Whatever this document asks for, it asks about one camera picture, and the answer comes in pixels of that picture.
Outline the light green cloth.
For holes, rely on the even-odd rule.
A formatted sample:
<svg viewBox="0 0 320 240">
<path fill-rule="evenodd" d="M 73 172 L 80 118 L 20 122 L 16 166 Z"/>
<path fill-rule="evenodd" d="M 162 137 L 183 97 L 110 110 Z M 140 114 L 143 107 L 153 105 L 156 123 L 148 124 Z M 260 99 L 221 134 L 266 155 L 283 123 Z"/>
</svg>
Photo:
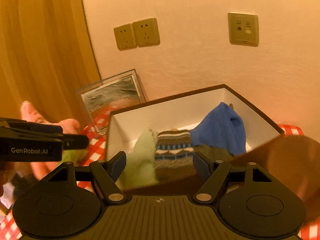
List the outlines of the light green cloth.
<svg viewBox="0 0 320 240">
<path fill-rule="evenodd" d="M 158 184 L 155 169 L 157 135 L 157 132 L 148 128 L 126 155 L 126 167 L 116 182 L 122 191 Z"/>
</svg>

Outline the striped knitted sock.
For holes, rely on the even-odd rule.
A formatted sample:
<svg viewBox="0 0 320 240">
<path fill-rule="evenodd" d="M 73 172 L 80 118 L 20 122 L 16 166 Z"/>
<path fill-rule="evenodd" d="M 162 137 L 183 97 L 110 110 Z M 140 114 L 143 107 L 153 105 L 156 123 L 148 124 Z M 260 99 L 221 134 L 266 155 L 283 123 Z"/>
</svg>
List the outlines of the striped knitted sock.
<svg viewBox="0 0 320 240">
<path fill-rule="evenodd" d="M 189 130 L 176 129 L 160 132 L 155 152 L 157 180 L 164 184 L 195 175 L 194 153 Z"/>
</svg>

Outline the blue cloth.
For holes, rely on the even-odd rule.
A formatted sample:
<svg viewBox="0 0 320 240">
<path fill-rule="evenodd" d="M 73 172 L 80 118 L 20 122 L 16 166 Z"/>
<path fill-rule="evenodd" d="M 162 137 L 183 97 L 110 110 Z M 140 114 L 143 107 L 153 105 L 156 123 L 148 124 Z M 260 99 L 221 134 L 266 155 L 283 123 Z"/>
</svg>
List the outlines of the blue cloth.
<svg viewBox="0 0 320 240">
<path fill-rule="evenodd" d="M 242 118 L 229 105 L 221 102 L 190 131 L 194 146 L 223 148 L 232 155 L 246 152 L 246 132 Z"/>
</svg>

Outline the pink starfish plush toy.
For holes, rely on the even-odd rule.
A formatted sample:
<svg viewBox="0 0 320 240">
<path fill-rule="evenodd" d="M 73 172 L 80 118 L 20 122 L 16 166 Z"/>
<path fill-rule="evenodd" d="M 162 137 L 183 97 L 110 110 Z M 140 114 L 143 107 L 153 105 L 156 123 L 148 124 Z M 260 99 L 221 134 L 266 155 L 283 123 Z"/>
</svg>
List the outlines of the pink starfish plush toy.
<svg viewBox="0 0 320 240">
<path fill-rule="evenodd" d="M 17 145 L 9 152 L 16 153 L 16 161 L 29 162 L 37 180 L 41 180 L 65 162 L 77 164 L 87 154 L 88 137 L 80 134 L 75 119 L 49 123 L 29 102 L 20 107 L 23 129 L 18 132 Z"/>
</svg>

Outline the brown cardboard box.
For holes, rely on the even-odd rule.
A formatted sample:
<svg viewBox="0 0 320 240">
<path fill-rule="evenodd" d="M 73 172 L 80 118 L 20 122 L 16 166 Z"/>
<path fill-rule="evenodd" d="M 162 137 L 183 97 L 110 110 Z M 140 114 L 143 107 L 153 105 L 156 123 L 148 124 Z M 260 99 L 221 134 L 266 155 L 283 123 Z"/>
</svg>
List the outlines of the brown cardboard box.
<svg viewBox="0 0 320 240">
<path fill-rule="evenodd" d="M 152 100 L 136 106 L 112 111 L 107 132 L 105 158 L 111 159 L 119 151 L 134 157 L 133 149 L 139 137 L 151 129 L 162 132 L 195 128 L 205 116 L 224 102 L 233 105 L 242 118 L 246 134 L 246 150 L 250 151 L 284 131 L 266 114 L 227 85 L 217 85 L 191 92 Z M 153 176 L 136 168 L 130 182 L 121 174 L 116 184 L 129 194 L 176 194 L 193 192 L 201 184 L 197 173 L 185 176 L 182 171 L 171 174 L 164 182 L 156 183 Z"/>
</svg>

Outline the framed picture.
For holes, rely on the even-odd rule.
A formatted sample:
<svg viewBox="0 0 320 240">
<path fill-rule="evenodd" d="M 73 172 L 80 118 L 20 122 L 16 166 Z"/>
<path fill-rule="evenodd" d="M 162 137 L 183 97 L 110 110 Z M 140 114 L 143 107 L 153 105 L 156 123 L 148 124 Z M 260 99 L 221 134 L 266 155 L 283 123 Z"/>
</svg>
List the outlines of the framed picture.
<svg viewBox="0 0 320 240">
<path fill-rule="evenodd" d="M 77 91 L 97 133 L 108 127 L 111 111 L 147 102 L 135 69 L 87 85 Z"/>
</svg>

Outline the yellow-brown curtain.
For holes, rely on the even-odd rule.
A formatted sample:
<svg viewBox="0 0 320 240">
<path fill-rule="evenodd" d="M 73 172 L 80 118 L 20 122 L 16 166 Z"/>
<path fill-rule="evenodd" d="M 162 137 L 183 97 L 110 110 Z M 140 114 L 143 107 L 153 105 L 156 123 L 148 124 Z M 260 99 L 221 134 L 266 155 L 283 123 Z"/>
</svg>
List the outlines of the yellow-brown curtain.
<svg viewBox="0 0 320 240">
<path fill-rule="evenodd" d="M 1 116 L 30 101 L 49 121 L 89 117 L 79 90 L 100 80 L 82 0 L 1 0 Z"/>
</svg>

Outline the dark brown metal canister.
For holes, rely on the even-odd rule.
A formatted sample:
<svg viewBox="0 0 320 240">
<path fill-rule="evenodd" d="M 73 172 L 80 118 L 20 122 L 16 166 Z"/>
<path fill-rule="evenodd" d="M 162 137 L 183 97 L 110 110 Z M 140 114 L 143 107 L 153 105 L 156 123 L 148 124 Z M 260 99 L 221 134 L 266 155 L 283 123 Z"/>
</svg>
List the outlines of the dark brown metal canister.
<svg viewBox="0 0 320 240">
<path fill-rule="evenodd" d="M 254 162 L 294 192 L 306 208 L 306 222 L 319 219 L 319 142 L 301 135 L 281 135 L 230 161 Z"/>
</svg>

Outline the left beige wall socket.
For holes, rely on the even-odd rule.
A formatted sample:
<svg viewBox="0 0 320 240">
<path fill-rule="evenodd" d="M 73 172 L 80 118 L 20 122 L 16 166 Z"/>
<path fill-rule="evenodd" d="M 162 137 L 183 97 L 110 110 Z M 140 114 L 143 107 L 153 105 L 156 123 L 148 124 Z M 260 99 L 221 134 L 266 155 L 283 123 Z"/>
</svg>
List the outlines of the left beige wall socket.
<svg viewBox="0 0 320 240">
<path fill-rule="evenodd" d="M 114 36 L 119 50 L 128 50 L 137 47 L 132 23 L 114 28 Z"/>
</svg>

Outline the beige wall socket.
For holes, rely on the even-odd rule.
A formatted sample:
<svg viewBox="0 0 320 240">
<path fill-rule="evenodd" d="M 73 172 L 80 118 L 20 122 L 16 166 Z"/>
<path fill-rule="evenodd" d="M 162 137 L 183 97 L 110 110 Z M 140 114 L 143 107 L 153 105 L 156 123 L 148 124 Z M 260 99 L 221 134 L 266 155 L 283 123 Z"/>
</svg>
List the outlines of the beige wall socket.
<svg viewBox="0 0 320 240">
<path fill-rule="evenodd" d="M 160 35 L 156 18 L 133 22 L 133 31 L 138 47 L 149 47 L 160 44 Z"/>
<path fill-rule="evenodd" d="M 114 36 L 119 50 L 128 50 L 137 47 L 132 23 L 114 28 Z"/>
</svg>

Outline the right beige wall socket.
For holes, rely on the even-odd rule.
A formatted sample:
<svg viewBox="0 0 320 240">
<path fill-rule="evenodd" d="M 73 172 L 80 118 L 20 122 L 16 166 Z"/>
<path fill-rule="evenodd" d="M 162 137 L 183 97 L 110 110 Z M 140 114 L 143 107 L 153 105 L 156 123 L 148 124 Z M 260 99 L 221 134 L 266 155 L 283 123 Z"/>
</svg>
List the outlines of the right beige wall socket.
<svg viewBox="0 0 320 240">
<path fill-rule="evenodd" d="M 133 22 L 133 31 L 138 47 L 149 47 L 160 44 L 160 35 L 156 18 Z"/>
</svg>

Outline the beige data wall plate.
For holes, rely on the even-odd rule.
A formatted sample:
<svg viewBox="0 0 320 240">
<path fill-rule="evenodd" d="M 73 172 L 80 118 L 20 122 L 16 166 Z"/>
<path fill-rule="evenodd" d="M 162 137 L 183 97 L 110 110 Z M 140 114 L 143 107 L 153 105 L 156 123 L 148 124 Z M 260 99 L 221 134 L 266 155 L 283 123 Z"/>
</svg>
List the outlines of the beige data wall plate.
<svg viewBox="0 0 320 240">
<path fill-rule="evenodd" d="M 233 45 L 259 45 L 258 16 L 237 12 L 228 13 L 229 41 Z"/>
</svg>

